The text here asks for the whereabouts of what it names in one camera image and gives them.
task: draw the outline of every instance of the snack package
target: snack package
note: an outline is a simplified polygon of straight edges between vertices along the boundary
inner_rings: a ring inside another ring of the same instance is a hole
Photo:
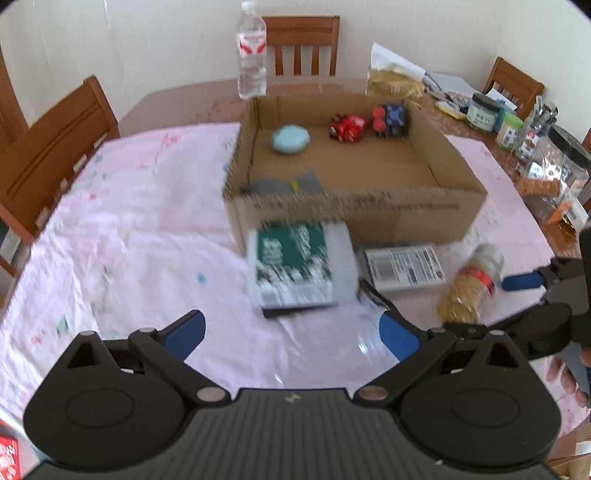
[[[374,43],[365,93],[419,98],[425,91],[424,75],[425,70],[421,67]]]
[[[545,195],[548,197],[557,197],[560,195],[560,180],[536,180],[521,177],[517,181],[517,192],[522,197],[529,195]]]

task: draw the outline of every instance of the jar lid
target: jar lid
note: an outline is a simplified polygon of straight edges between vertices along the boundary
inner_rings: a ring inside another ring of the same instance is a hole
[[[476,250],[474,250],[474,257],[487,257],[496,263],[499,272],[502,270],[503,266],[505,265],[505,257],[503,257],[503,252],[501,250],[492,245],[492,244],[482,244],[478,245]]]
[[[570,158],[581,168],[591,168],[591,155],[585,147],[569,134],[564,128],[554,125],[548,132],[548,138],[559,148],[564,155]]]
[[[503,123],[506,123],[512,128],[523,127],[523,120],[519,118],[516,114],[511,112],[505,112],[505,116],[503,117]]]
[[[480,92],[475,92],[474,95],[472,95],[472,102],[495,113],[498,113],[501,110],[501,106],[496,101],[494,101],[492,98],[488,98],[486,95],[483,95]]]

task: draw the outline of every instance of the black lid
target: black lid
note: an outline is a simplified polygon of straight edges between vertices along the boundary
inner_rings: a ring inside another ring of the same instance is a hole
[[[472,101],[488,110],[492,110],[493,112],[499,112],[501,110],[501,106],[497,102],[480,92],[475,92],[474,95],[472,95]]]
[[[591,168],[591,155],[581,142],[569,134],[564,128],[554,125],[548,132],[548,138],[564,155],[581,168]]]

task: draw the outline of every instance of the plastic container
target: plastic container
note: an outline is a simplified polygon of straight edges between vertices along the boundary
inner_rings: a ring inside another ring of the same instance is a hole
[[[512,150],[522,127],[523,120],[521,118],[514,113],[505,112],[495,140],[497,145],[503,150]]]
[[[511,108],[509,106],[505,105],[504,100],[497,100],[496,102],[501,107],[501,110],[499,110],[499,115],[496,117],[495,126],[492,128],[492,131],[497,134],[501,128],[501,125],[503,124],[503,119],[505,117],[505,114],[506,113],[513,113],[513,110],[511,110]]]
[[[344,223],[279,226],[248,233],[248,294],[263,310],[352,303],[359,273]]]
[[[589,181],[591,156],[581,143],[563,128],[553,126],[538,140],[522,176],[534,180],[560,180],[558,196],[530,196],[525,204],[539,223],[556,223],[570,209]]]
[[[247,100],[267,94],[267,26],[258,2],[242,2],[242,18],[236,30],[238,95]]]
[[[449,291],[439,300],[437,312],[444,322],[479,323],[495,293],[505,264],[502,252],[482,244],[453,279]]]
[[[486,95],[476,92],[468,107],[466,122],[480,132],[492,132],[501,106]]]

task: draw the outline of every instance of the plastic bottle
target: plastic bottle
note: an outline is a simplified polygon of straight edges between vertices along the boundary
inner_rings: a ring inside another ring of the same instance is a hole
[[[479,323],[501,278],[505,259],[491,244],[474,250],[468,263],[453,279],[450,290],[440,299],[437,312],[444,322]]]
[[[242,18],[236,31],[238,95],[247,100],[267,94],[267,26],[258,2],[242,2]]]

